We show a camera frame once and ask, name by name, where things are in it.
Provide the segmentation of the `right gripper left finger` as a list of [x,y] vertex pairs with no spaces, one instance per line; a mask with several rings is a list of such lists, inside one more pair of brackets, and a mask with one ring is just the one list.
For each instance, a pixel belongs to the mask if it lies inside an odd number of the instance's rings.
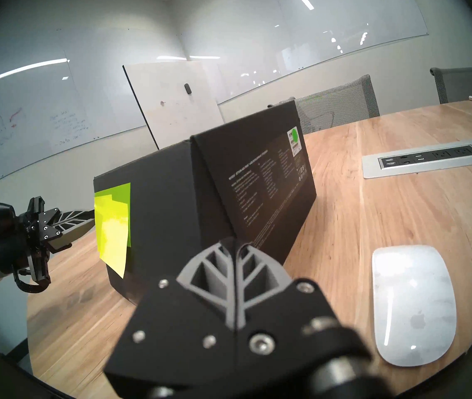
[[227,237],[147,280],[104,367],[118,397],[171,395],[233,370],[235,261]]

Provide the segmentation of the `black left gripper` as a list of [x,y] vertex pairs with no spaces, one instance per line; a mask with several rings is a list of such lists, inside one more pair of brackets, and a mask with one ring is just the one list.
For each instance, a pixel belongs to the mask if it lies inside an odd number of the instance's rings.
[[12,273],[17,287],[30,294],[50,285],[50,254],[69,249],[95,226],[94,210],[60,212],[45,210],[44,204],[34,197],[27,211],[16,215],[11,205],[0,203],[0,272]]

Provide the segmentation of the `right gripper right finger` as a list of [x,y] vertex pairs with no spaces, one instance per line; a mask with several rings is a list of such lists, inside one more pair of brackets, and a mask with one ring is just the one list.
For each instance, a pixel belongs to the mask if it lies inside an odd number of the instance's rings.
[[371,398],[371,353],[319,285],[234,241],[237,398]]

